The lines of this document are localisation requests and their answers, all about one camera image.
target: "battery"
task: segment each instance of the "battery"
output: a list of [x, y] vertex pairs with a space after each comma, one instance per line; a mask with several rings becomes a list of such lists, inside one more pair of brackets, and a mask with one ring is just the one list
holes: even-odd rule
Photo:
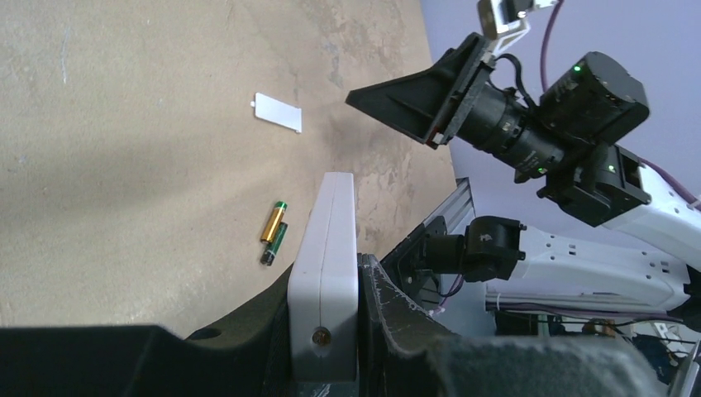
[[275, 256], [278, 254], [280, 245], [282, 245], [283, 243], [284, 235], [286, 232], [287, 223], [281, 222], [280, 226], [278, 227], [278, 231], [275, 233], [275, 238], [273, 239], [273, 242], [268, 244], [268, 247], [265, 249], [263, 256], [260, 258], [260, 263], [268, 266], [273, 265], [273, 261], [275, 259]]
[[283, 215], [287, 209], [287, 204], [284, 201], [278, 201], [273, 208], [273, 213], [270, 214], [270, 219], [268, 219], [268, 224], [265, 225], [263, 234], [260, 235], [260, 240], [262, 242], [273, 242], [275, 237], [275, 232], [278, 231], [278, 226], [283, 220]]

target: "camera lens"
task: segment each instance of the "camera lens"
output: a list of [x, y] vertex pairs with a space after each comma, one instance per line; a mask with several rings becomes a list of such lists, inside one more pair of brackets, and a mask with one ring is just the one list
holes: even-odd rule
[[511, 92], [490, 85], [484, 86], [457, 136], [528, 178], [556, 169], [565, 155], [561, 142]]

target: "robotic arm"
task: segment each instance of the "robotic arm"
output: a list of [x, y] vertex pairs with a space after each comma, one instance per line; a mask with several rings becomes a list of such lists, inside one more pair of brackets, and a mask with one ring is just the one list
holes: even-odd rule
[[[664, 175], [617, 145], [649, 115], [642, 84], [609, 56], [589, 52], [536, 105], [523, 88], [518, 59], [503, 53], [527, 33], [528, 12], [554, 3], [481, 0], [483, 36], [468, 36], [428, 70], [352, 91], [346, 102], [434, 149], [456, 136], [468, 141], [514, 168], [515, 183], [544, 177], [539, 197], [592, 227], [626, 233], [660, 252], [575, 241], [482, 217], [461, 239], [427, 239], [411, 267], [461, 273], [467, 281], [571, 283], [609, 299], [602, 304], [582, 297], [563, 310], [672, 316], [701, 331], [701, 213]], [[491, 84], [499, 59], [516, 66], [516, 88]], [[447, 246], [459, 254], [446, 258]]]

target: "wire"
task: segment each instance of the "wire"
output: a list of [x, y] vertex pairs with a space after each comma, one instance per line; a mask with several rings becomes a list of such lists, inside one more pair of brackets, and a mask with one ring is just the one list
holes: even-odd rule
[[555, 21], [557, 20], [557, 14], [560, 13], [560, 9], [565, 4], [565, 0], [560, 0], [555, 5], [555, 9], [552, 10], [550, 15], [550, 20], [548, 21], [546, 27], [546, 33], [543, 35], [543, 43], [541, 45], [541, 86], [543, 87], [543, 92], [547, 91], [547, 47], [550, 44], [550, 36], [552, 34], [553, 27], [555, 27]]
[[[515, 318], [520, 318], [521, 320], [534, 321], [534, 322], [538, 322], [538, 323], [547, 323], [546, 320], [530, 319], [527, 317], [527, 316], [535, 315], [535, 314], [520, 314], [520, 313], [511, 313], [511, 312], [506, 312], [506, 311], [501, 311], [499, 313], [503, 313], [503, 314], [506, 314], [508, 316], [515, 317]], [[558, 314], [558, 313], [552, 313], [552, 312], [549, 312], [549, 313], [560, 316], [560, 314]], [[584, 324], [588, 324], [589, 321], [591, 321], [591, 318], [577, 318], [577, 319], [580, 319], [583, 321], [561, 321], [560, 323], [561, 324], [582, 324], [582, 325], [584, 325]], [[610, 326], [620, 328], [620, 327], [626, 327], [628, 325], [634, 325], [634, 324], [638, 324], [638, 323], [647, 323], [650, 321], [663, 321], [666, 323], [684, 324], [680, 320], [674, 320], [674, 319], [668, 319], [668, 318], [663, 318], [663, 319], [641, 318], [641, 319], [637, 319], [637, 320], [627, 321], [625, 323], [610, 324]]]
[[623, 331], [621, 331], [620, 329], [618, 329], [618, 327], [617, 327], [615, 324], [604, 324], [604, 327], [609, 327], [609, 328], [611, 328], [611, 329], [612, 329], [615, 333], [617, 333], [618, 336], [620, 336], [624, 341], [626, 341], [626, 342], [628, 342], [628, 343], [630, 343], [630, 344], [633, 344], [633, 340], [632, 340], [628, 335], [626, 335]]
[[462, 288], [462, 285], [465, 283], [465, 279], [460, 276], [460, 281], [458, 282], [458, 285], [454, 288], [448, 291], [447, 294], [438, 294], [438, 296], [444, 298], [444, 301], [441, 303], [441, 306], [445, 303], [445, 299], [450, 298], [451, 296], [455, 296], [455, 294], [460, 292], [460, 289]]
[[669, 172], [665, 171], [662, 167], [659, 165], [653, 163], [652, 161], [645, 160], [642, 157], [638, 157], [640, 162], [644, 165], [648, 165], [650, 168], [652, 168], [657, 174], [662, 177], [662, 179], [665, 180], [665, 182], [689, 205], [693, 206], [692, 208], [695, 208], [699, 211], [701, 211], [701, 204], [697, 204], [697, 199], [694, 197], [691, 192], [689, 192], [688, 189], [686, 189], [675, 177], [673, 177]]
[[499, 87], [496, 86], [496, 84], [492, 83], [492, 76], [489, 76], [489, 77], [487, 78], [487, 84], [489, 84], [492, 88], [496, 89], [496, 90], [499, 91], [500, 93], [506, 93], [506, 89], [499, 88]]
[[[438, 279], [434, 279], [434, 282], [436, 282], [436, 288], [438, 289], [437, 281], [438, 281]], [[448, 301], [448, 298], [450, 298], [451, 296], [454, 296], [455, 294], [460, 292], [460, 289], [462, 288], [462, 285], [464, 282], [465, 282], [465, 279], [463, 278], [463, 276], [457, 275], [455, 277], [455, 280], [453, 280], [453, 285], [451, 285], [451, 288], [448, 290], [447, 294], [438, 293], [438, 295], [443, 298], [441, 300], [441, 303], [439, 304], [439, 306], [444, 306], [446, 304], [446, 302]]]
[[[495, 304], [493, 302], [487, 303], [487, 309], [494, 309]], [[649, 314], [647, 313], [629, 313], [629, 312], [617, 312], [617, 311], [606, 311], [606, 310], [586, 310], [586, 309], [577, 309], [577, 308], [561, 308], [557, 306], [551, 306], [548, 304], [537, 304], [537, 303], [530, 303], [530, 302], [521, 302], [521, 303], [506, 303], [506, 304], [501, 304], [501, 308], [506, 311], [510, 312], [519, 312], [519, 311], [532, 311], [532, 310], [537, 310], [537, 311], [542, 311], [542, 312], [547, 312], [551, 313], [557, 316], [567, 316], [567, 317], [572, 317], [576, 318], [578, 315], [579, 316], [585, 316], [586, 318], [582, 318], [583, 320], [587, 320], [592, 317], [601, 317], [601, 316], [606, 316], [607, 314], [613, 314], [615, 317], [627, 317], [627, 318], [646, 318]], [[669, 321], [669, 322], [677, 322], [678, 320], [676, 318], [672, 317], [659, 317], [655, 318], [656, 321]]]
[[526, 102], [526, 105], [528, 105], [528, 108], [531, 111], [536, 110], [537, 105], [536, 102], [533, 101], [533, 98], [531, 98], [531, 95], [528, 95], [528, 91], [526, 91], [526, 88], [523, 86], [523, 78], [522, 78], [522, 71], [523, 71], [523, 66], [521, 65], [521, 61], [518, 60], [518, 58], [515, 55], [512, 54], [501, 54], [500, 56], [497, 57], [495, 62], [501, 59], [508, 60], [511, 62], [513, 65], [513, 68], [516, 70], [516, 89], [518, 90], [519, 93], [523, 96], [523, 101]]
[[[526, 316], [532, 316], [532, 315], [535, 315], [535, 314], [527, 314], [526, 316], [522, 316], [520, 313], [510, 313], [510, 312], [498, 312], [498, 313], [506, 314], [506, 315], [508, 315], [508, 316], [510, 316], [510, 317], [520, 318], [521, 320], [531, 321], [531, 322], [534, 322], [534, 323], [546, 323], [546, 324], [549, 324], [549, 322], [548, 322], [547, 320], [540, 320], [539, 318], [527, 318], [527, 317], [526, 317]], [[591, 320], [589, 320], [589, 321], [560, 321], [559, 323], [560, 323], [560, 324], [582, 324], [582, 325], [585, 325], [585, 324], [589, 324], [590, 321], [591, 321]], [[614, 323], [614, 324], [604, 324], [604, 325], [606, 325], [607, 327], [612, 328], [615, 332], [617, 332], [617, 333], [623, 335], [623, 332], [619, 329], [620, 327], [626, 327], [627, 325], [634, 325], [634, 324], [638, 324], [638, 323], [646, 323], [646, 322], [650, 322], [650, 321], [655, 321], [655, 319], [632, 320], [632, 321], [628, 321], [628, 322], [625, 322], [625, 323]], [[661, 320], [661, 321], [665, 321], [665, 322], [668, 322], [668, 323], [679, 323], [679, 324], [682, 323], [682, 322], [670, 321], [670, 320]], [[655, 339], [657, 339], [657, 340], [659, 340], [659, 341], [665, 341], [665, 342], [679, 342], [679, 343], [684, 343], [684, 344], [687, 344], [687, 345], [695, 345], [696, 343], [699, 342], [699, 341], [697, 341], [697, 342], [694, 342], [694, 341], [685, 341], [684, 339], [670, 339], [670, 338], [667, 338], [667, 337], [656, 337], [656, 336], [654, 336], [654, 335], [648, 335], [648, 336], [649, 336], [649, 337], [653, 337], [653, 338], [655, 338]]]

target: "gold battery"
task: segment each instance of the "gold battery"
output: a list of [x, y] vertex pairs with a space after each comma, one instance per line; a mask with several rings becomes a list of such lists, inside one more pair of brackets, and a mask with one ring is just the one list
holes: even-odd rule
[[278, 201], [273, 208], [273, 213], [270, 214], [270, 219], [268, 219], [268, 224], [265, 225], [265, 230], [260, 236], [262, 242], [273, 242], [275, 238], [275, 233], [278, 231], [278, 226], [283, 220], [283, 215], [287, 209], [287, 204], [284, 201]]

